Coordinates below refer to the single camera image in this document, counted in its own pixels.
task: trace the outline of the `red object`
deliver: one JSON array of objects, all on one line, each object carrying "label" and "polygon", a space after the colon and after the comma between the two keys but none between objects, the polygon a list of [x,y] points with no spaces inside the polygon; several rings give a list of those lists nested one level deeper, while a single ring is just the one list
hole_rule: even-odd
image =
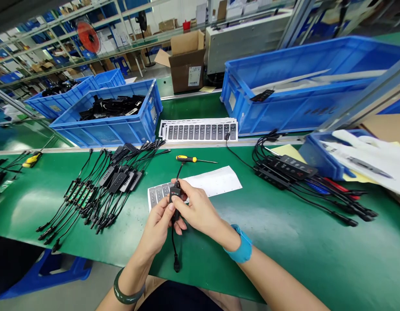
[{"label": "red object", "polygon": [[[349,191],[348,189],[344,188],[343,186],[340,186],[339,184],[333,182],[332,180],[330,180],[330,179],[328,179],[326,177],[324,177],[324,179],[326,181],[328,181],[332,186],[334,186],[335,188],[337,188],[338,190],[340,190],[342,192],[348,192]],[[360,199],[360,197],[358,197],[358,196],[350,196],[350,197],[353,198],[354,200],[359,200]]]},{"label": "red object", "polygon": [[97,54],[101,50],[98,34],[95,29],[85,21],[78,21],[78,36],[83,46],[89,52]]},{"label": "red object", "polygon": [[190,29],[190,21],[185,21],[183,23],[183,30],[189,30]]}]

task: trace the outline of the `human hand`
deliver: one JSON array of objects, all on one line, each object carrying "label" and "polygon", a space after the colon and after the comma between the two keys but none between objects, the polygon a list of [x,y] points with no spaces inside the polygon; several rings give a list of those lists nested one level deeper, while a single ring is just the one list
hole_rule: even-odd
[{"label": "human hand", "polygon": [[[151,209],[136,253],[144,259],[150,259],[160,252],[167,238],[168,228],[171,227],[174,211],[174,204],[169,203],[169,197],[164,197]],[[174,229],[178,235],[182,235],[182,230],[186,230],[187,225],[180,218],[174,224]]]},{"label": "human hand", "polygon": [[207,197],[206,192],[203,189],[192,187],[183,179],[179,179],[178,182],[187,197],[190,198],[190,203],[187,206],[181,198],[173,196],[172,201],[175,208],[180,211],[180,214],[193,228],[214,238],[213,234],[223,221]]}]

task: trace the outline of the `yellow-handled screwdriver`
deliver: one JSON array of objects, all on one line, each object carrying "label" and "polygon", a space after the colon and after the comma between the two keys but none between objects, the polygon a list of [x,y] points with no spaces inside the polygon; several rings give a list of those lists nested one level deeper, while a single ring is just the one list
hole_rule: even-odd
[{"label": "yellow-handled screwdriver", "polygon": [[176,156],[175,158],[180,162],[194,162],[194,163],[196,163],[198,161],[198,162],[207,162],[207,163],[216,163],[217,164],[217,162],[214,162],[214,161],[199,160],[196,157],[190,158],[190,157],[185,156],[185,155],[179,155],[179,156]]},{"label": "yellow-handled screwdriver", "polygon": [[54,139],[54,135],[49,139],[46,145],[44,145],[43,148],[40,149],[40,151],[35,151],[35,153],[33,153],[33,155],[22,164],[22,166],[25,168],[32,168],[33,166],[35,166],[37,161],[43,154],[41,151],[52,141],[52,139]]}]

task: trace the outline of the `blue plastic stool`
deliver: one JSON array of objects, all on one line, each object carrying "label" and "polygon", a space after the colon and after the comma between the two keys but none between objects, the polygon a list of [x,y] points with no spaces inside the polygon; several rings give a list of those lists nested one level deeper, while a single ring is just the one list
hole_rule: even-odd
[{"label": "blue plastic stool", "polygon": [[62,256],[61,254],[52,255],[51,252],[49,249],[45,250],[43,257],[31,267],[26,275],[7,292],[0,295],[0,300],[88,278],[92,268],[84,269],[87,259],[81,257],[75,258],[69,271],[50,274],[51,271],[60,269]]},{"label": "blue plastic stool", "polygon": [[111,57],[109,60],[114,64],[115,68],[117,68],[117,64],[119,65],[122,75],[128,76],[128,71],[131,72],[131,69],[128,67],[128,64],[125,61],[124,57],[122,57],[122,56],[118,57],[118,58]]}]

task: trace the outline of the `green bracelet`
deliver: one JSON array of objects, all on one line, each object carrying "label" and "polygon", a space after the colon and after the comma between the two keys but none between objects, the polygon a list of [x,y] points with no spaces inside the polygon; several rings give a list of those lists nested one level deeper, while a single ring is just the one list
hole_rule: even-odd
[{"label": "green bracelet", "polygon": [[127,296],[127,295],[121,293],[121,291],[119,290],[119,286],[118,286],[118,280],[119,280],[119,277],[121,276],[122,270],[124,270],[124,268],[122,268],[118,272],[117,276],[115,277],[114,293],[120,303],[123,303],[124,305],[132,305],[133,303],[136,303],[138,301],[138,299],[141,298],[141,296],[143,295],[144,290],[145,290],[145,283],[144,283],[142,289],[136,294]]}]

